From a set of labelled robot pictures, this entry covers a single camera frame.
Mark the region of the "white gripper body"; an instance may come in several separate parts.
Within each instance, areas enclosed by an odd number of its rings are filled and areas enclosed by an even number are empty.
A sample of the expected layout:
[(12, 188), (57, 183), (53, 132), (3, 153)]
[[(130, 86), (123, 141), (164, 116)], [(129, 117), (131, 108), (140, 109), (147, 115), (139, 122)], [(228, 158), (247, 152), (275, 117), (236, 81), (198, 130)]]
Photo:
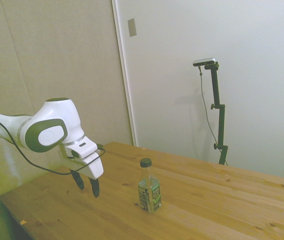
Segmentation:
[(62, 164), (92, 179), (98, 179), (103, 173), (104, 168), (99, 154), (96, 152), (96, 144), (59, 144), (59, 153)]

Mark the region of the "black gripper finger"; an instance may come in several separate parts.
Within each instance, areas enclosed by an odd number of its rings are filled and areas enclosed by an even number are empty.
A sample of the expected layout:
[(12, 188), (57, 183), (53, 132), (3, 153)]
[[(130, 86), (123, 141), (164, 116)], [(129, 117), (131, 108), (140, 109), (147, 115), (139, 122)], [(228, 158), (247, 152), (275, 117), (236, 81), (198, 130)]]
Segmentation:
[(92, 189), (92, 193), (94, 195), (95, 198), (97, 198), (100, 195), (100, 183), (99, 183), (99, 179), (93, 179), (89, 177), (89, 181), (91, 184), (91, 189)]
[(70, 173), (76, 183), (76, 185), (78, 186), (78, 188), (82, 191), (85, 189), (85, 184), (83, 182), (83, 179), (81, 177), (81, 175), (77, 172), (77, 171), (74, 171), (74, 170), (70, 170)]

